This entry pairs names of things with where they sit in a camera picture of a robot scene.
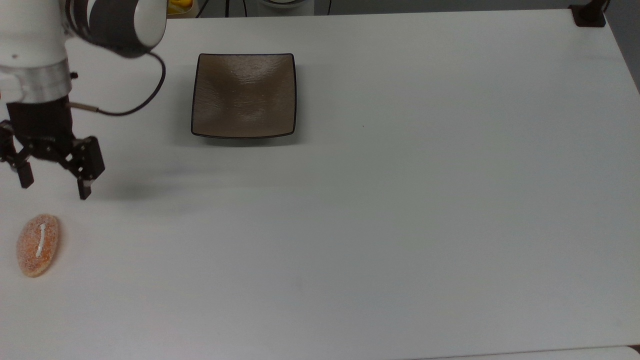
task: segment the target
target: table surface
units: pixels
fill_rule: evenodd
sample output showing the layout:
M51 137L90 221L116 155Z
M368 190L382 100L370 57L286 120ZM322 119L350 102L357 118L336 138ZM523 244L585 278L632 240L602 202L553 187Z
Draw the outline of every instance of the table surface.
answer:
M152 58L68 43L72 101ZM169 20L74 111L107 166L0 169L3 359L390 360L640 343L640 97L568 10ZM200 53L293 53L298 125L189 132ZM22 226L56 215L43 276Z

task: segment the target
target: yellow object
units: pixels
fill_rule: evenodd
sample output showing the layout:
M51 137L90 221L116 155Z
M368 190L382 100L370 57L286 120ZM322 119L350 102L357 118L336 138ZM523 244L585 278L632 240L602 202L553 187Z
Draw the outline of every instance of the yellow object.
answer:
M191 8L193 6L193 0L170 0L171 4L180 6L183 8Z

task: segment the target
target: black cable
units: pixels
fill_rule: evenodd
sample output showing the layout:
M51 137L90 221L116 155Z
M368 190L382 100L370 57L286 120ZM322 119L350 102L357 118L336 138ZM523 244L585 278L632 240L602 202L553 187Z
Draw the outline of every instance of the black cable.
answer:
M151 95L149 97L147 97L147 100L145 100L142 104L136 106L135 108L133 108L131 110L123 111L121 113L112 113L110 111L104 111L104 110L101 110L101 109L96 109L97 113L101 113L103 115L109 115L109 116L126 116L126 115L130 115L130 114L133 114L134 112L144 108L148 103L151 102L151 100L153 100L156 97L156 95L160 91L160 88L162 87L162 84L164 83L164 78L166 77L166 65L164 64L164 61L162 60L162 58L160 56L158 56L156 53L152 53L151 51L149 51L147 53L147 55L151 55L154 58L156 58L156 60L160 63L160 66L162 66L162 76L160 76L160 81L158 81L158 85L156 86L156 89L154 90L154 92L152 92Z
M200 15L202 15L202 10L204 10L204 7L207 6L207 4L209 4L209 0L204 0L204 4L202 4L202 7L200 7L200 11L198 12L198 15L196 15L196 19L200 17Z
M66 0L65 1L65 15L66 15L67 22L68 22L68 25L71 28L71 30L73 30L73 32L75 32L84 41L88 42L89 44L97 45L97 46L100 46L100 47L105 47L105 48L108 48L108 49L109 48L112 49L112 48L116 47L113 44L103 44L103 43L94 41L94 39L92 38L91 33L89 31L89 25L87 23L86 16L83 19L84 21L81 22L80 24L78 24L76 22L77 19L75 19L75 17L72 15L72 13L71 13L71 0ZM135 108L133 108L131 110L123 111L123 112L120 112L120 113L104 111L104 110L100 110L99 108L95 108L95 112L101 113L103 115L109 115L109 116L130 115L130 114L133 114L136 111L144 108L148 103L151 102L151 100L153 100L154 97L156 97L157 93L160 91L160 88L162 87L162 85L164 83L164 78L166 77L166 65L164 64L164 61L162 60L162 58L160 56L158 56L156 53L153 53L151 51L147 51L145 54L147 54L149 56L153 56L160 63L160 66L162 66L162 75L160 76L160 81L158 81L158 85L156 86L156 89L151 93L151 95L147 98L147 100L145 100L142 104L136 106Z

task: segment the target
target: square plate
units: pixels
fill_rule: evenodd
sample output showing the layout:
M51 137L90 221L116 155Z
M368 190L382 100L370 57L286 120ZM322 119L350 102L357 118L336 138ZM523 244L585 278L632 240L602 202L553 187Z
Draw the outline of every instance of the square plate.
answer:
M296 128L293 54L200 54L191 133L272 138Z

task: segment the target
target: black bracket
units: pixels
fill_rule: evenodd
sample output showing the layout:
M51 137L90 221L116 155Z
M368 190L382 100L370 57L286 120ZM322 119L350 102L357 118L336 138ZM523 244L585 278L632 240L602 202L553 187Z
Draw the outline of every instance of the black bracket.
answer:
M602 7L606 2L607 0L592 0L587 5L570 5L573 21L581 28L604 28L607 21Z
M59 163L76 177L80 199L86 200L91 195L93 181L104 171L102 153L96 137L73 139L69 152L61 152L54 140L39 139L37 142L23 144L22 150L16 153L13 136L11 122L0 122L0 162L9 163L12 170L18 173L23 188L26 189L33 184L33 173L27 159L34 154L44 154L45 156L40 158Z

